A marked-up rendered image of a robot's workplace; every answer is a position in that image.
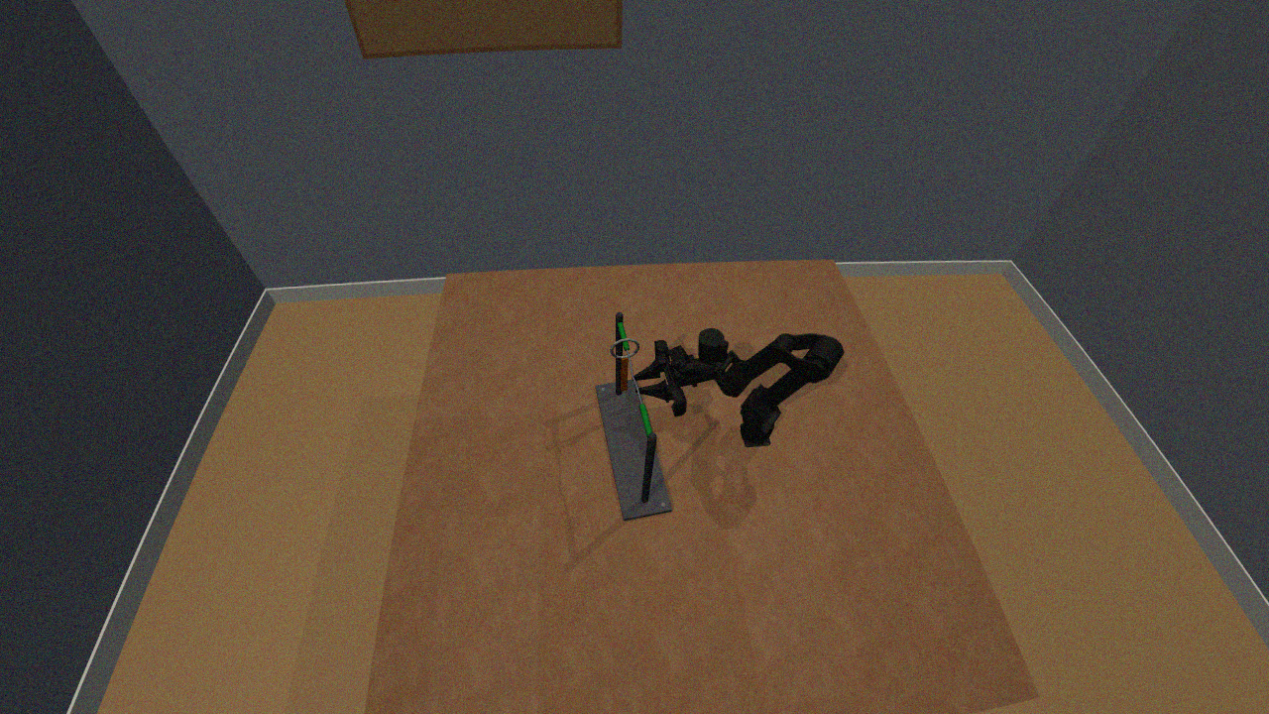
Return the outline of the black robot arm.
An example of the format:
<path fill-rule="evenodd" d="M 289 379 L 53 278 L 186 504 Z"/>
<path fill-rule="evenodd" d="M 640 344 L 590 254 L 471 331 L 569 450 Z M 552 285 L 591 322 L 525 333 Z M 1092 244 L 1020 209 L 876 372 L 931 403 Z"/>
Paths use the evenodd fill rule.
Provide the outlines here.
<path fill-rule="evenodd" d="M 697 360 L 700 363 L 702 383 L 716 380 L 727 397 L 735 398 L 742 394 L 753 379 L 772 369 L 777 363 L 787 363 L 791 369 L 769 388 L 758 386 L 758 389 L 753 389 L 740 407 L 744 416 L 744 424 L 740 426 L 742 427 L 744 443 L 747 446 L 769 446 L 769 436 L 780 416 L 778 407 L 780 401 L 794 394 L 801 386 L 820 383 L 820 380 L 830 378 L 831 372 L 838 367 L 838 361 L 843 360 L 845 353 L 843 342 L 826 334 L 780 334 L 761 351 L 753 354 L 747 361 L 740 360 L 733 351 L 727 354 L 727 347 L 725 331 L 718 328 L 700 331 L 699 358 Z M 792 354 L 792 351 L 805 351 L 805 349 L 810 349 L 810 351 L 805 354 L 803 360 Z M 698 367 L 692 363 L 695 360 L 694 354 L 687 354 L 683 345 L 670 349 L 669 354 L 673 369 L 679 372 L 679 380 L 692 378 L 695 370 L 699 372 Z M 731 361 L 733 365 L 725 372 Z"/>

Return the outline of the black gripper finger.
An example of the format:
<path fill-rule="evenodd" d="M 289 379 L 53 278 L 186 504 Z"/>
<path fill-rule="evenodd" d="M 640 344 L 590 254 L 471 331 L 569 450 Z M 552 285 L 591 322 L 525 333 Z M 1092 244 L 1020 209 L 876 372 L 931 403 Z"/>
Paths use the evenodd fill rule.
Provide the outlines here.
<path fill-rule="evenodd" d="M 651 394 L 655 398 L 666 401 L 669 403 L 669 386 L 666 380 L 660 384 L 654 386 L 640 386 L 640 394 Z"/>
<path fill-rule="evenodd" d="M 656 378 L 660 378 L 660 360 L 657 354 L 656 356 L 654 356 L 654 363 L 651 363 L 651 365 L 648 365 L 647 369 L 637 372 L 637 375 L 634 375 L 634 380 L 648 380 Z"/>

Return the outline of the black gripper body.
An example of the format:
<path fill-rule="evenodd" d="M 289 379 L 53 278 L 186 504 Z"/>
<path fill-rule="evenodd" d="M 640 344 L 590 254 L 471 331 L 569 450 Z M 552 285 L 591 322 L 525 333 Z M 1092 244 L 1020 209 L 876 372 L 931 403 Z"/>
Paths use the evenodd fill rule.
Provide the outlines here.
<path fill-rule="evenodd" d="M 676 369 L 673 369 L 673 363 L 670 363 L 667 342 L 662 342 L 662 340 L 659 340 L 659 342 L 654 342 L 654 356 L 656 356 L 656 354 L 660 360 L 660 372 L 665 372 L 665 378 L 669 383 L 667 384 L 669 401 L 674 401 L 671 406 L 673 413 L 675 417 L 681 417 L 684 413 L 687 413 L 687 398 L 685 394 L 683 393 L 683 389 L 680 389 L 680 386 L 693 386 L 694 388 L 694 386 L 702 383 L 700 363 L 698 360 L 692 360 L 693 365 L 698 367 L 699 372 L 695 372 L 695 374 L 692 375 L 692 378 L 679 380 L 678 379 L 679 372 Z"/>

